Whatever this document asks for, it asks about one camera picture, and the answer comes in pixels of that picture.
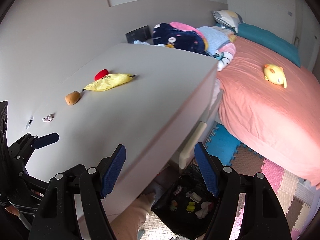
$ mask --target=foam floor mat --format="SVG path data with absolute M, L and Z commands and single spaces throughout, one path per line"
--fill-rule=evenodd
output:
M 229 166 L 240 143 L 222 124 L 217 124 L 207 138 L 205 146 L 209 155 L 218 157 L 223 165 Z
M 231 167 L 238 173 L 253 176 L 262 172 L 268 179 L 286 216 L 292 240 L 302 231 L 310 211 L 314 193 L 299 181 L 299 177 L 278 166 L 272 161 L 240 144 L 231 160 Z M 235 224 L 230 240 L 239 236 L 245 196 L 240 196 Z
M 170 240 L 178 237 L 153 212 L 151 212 L 141 229 L 145 231 L 141 240 Z

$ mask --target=white foam mat tile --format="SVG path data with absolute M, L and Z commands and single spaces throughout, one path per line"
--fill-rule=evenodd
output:
M 145 231 L 141 240 L 170 240 L 178 237 L 153 212 L 149 215 L 141 229 Z
M 312 205 L 313 198 L 315 196 L 314 192 L 300 182 L 297 184 L 297 189 L 294 195 L 309 206 Z

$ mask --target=black trash bag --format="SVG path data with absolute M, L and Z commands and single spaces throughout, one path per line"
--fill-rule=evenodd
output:
M 173 193 L 179 185 L 182 186 L 182 190 L 175 196 Z M 201 201 L 196 203 L 188 198 L 187 192 L 195 192 L 201 197 Z M 178 203 L 175 211 L 170 210 L 172 200 Z M 213 208 L 206 217 L 199 219 L 195 212 L 202 209 L 201 204 L 206 201 L 212 202 Z M 189 202 L 196 203 L 194 212 L 189 213 L 187 211 Z M 152 211 L 173 233 L 192 240 L 207 231 L 217 203 L 217 198 L 207 190 L 199 167 L 197 165 L 189 165 L 180 178 L 154 204 Z

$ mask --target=yellow plush toy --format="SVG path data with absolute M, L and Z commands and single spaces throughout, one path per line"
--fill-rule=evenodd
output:
M 264 79 L 269 80 L 271 83 L 276 85 L 283 85 L 287 87 L 287 80 L 285 78 L 283 68 L 272 64 L 264 65 Z
M 95 82 L 90 83 L 83 90 L 106 91 L 129 82 L 135 76 L 136 75 L 131 74 L 108 74 L 105 75 L 103 78 L 100 78 Z

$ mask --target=brown potato toy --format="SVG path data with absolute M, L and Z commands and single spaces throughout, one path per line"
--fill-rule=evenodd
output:
M 69 106 L 74 105 L 80 99 L 80 93 L 78 91 L 74 91 L 64 98 Z

